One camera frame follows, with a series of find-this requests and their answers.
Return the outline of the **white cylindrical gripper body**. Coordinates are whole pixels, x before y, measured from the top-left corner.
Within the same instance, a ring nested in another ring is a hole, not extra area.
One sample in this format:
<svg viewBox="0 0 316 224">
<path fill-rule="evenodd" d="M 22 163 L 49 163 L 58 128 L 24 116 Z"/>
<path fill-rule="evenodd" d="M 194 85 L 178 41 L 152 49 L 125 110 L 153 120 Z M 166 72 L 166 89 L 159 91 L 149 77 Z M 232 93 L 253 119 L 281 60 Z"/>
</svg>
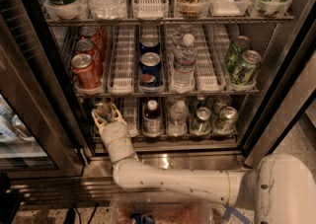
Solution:
<svg viewBox="0 0 316 224">
<path fill-rule="evenodd" d="M 112 163 L 117 163 L 123 159 L 137 158 L 128 127 L 124 122 L 115 121 L 104 126 L 101 139 L 108 150 Z"/>
</svg>

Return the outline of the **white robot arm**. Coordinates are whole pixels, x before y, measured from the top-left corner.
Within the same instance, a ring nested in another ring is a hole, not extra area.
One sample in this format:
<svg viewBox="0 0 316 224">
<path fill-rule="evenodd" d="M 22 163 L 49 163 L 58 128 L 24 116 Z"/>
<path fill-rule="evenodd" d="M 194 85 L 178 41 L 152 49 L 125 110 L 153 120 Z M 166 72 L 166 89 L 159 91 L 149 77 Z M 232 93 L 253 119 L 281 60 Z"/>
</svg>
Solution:
<svg viewBox="0 0 316 224">
<path fill-rule="evenodd" d="M 161 188 L 226 206 L 253 210 L 256 224 L 316 224 L 316 184 L 306 165 L 288 154 L 266 156 L 252 171 L 160 169 L 139 161 L 128 126 L 114 105 L 98 127 L 115 183 L 125 189 Z"/>
</svg>

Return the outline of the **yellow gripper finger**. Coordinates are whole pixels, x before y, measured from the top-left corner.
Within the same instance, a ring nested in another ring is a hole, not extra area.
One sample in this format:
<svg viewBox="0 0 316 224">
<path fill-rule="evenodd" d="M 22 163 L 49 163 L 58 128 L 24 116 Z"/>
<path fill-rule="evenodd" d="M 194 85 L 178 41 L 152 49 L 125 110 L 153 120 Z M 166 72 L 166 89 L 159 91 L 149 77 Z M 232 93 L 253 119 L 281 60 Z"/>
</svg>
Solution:
<svg viewBox="0 0 316 224">
<path fill-rule="evenodd" d="M 111 114 L 112 114 L 112 122 L 118 121 L 121 123 L 126 123 L 124 118 L 122 117 L 119 109 L 114 103 L 111 103 Z"/>
<path fill-rule="evenodd" d="M 95 122 L 95 125 L 98 128 L 99 133 L 102 133 L 107 122 L 101 116 L 99 116 L 95 110 L 92 110 L 91 114 L 92 114 L 92 118 Z"/>
</svg>

